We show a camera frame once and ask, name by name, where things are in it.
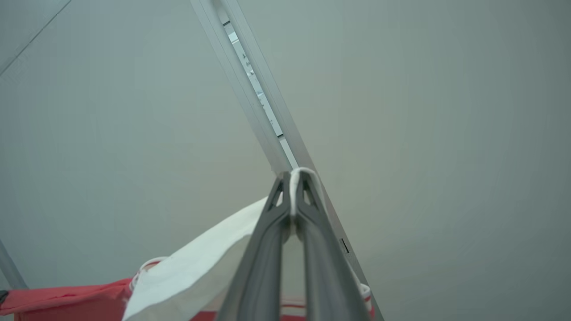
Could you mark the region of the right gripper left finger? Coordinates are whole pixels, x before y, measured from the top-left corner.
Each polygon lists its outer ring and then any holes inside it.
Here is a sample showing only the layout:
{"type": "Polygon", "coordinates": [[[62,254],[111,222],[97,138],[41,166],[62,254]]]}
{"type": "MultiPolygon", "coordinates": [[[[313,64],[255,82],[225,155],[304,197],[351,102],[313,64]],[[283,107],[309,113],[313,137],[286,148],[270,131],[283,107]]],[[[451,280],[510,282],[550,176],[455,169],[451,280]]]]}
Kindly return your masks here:
{"type": "Polygon", "coordinates": [[[290,173],[280,173],[263,206],[216,321],[280,321],[283,244],[291,230],[290,173]]]}

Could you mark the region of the red white basketball jersey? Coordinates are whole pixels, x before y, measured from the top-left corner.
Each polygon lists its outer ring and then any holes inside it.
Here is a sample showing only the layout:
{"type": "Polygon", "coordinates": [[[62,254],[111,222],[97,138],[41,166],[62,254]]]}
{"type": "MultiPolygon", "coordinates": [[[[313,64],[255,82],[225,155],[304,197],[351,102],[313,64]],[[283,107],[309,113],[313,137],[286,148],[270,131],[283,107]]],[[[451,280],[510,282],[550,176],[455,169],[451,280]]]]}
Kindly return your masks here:
{"type": "Polygon", "coordinates": [[[13,321],[216,321],[269,196],[237,211],[131,279],[98,286],[0,290],[13,321]]]}

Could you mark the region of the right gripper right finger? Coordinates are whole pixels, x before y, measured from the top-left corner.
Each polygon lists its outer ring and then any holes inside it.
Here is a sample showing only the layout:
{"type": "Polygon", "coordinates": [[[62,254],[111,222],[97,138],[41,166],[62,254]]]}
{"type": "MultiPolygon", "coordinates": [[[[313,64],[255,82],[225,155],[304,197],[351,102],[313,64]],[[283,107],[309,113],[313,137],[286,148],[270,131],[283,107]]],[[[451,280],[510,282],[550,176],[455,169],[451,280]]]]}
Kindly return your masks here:
{"type": "Polygon", "coordinates": [[[296,171],[294,178],[294,217],[304,247],[306,321],[370,321],[316,180],[308,171],[296,171]]]}

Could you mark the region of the aluminium profile rail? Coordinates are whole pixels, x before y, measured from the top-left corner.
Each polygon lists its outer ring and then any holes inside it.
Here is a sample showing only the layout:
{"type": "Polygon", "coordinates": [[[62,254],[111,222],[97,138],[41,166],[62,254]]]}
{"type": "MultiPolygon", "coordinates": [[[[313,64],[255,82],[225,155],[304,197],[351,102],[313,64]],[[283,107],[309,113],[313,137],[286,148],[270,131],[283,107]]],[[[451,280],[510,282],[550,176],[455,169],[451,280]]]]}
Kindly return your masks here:
{"type": "Polygon", "coordinates": [[[271,168],[277,176],[283,172],[291,175],[291,233],[283,244],[280,321],[292,314],[299,314],[306,321],[304,247],[294,217],[296,171],[308,171],[316,180],[341,251],[360,287],[370,321],[384,321],[363,270],[352,252],[347,234],[238,1],[191,0],[191,3],[271,168]]]}

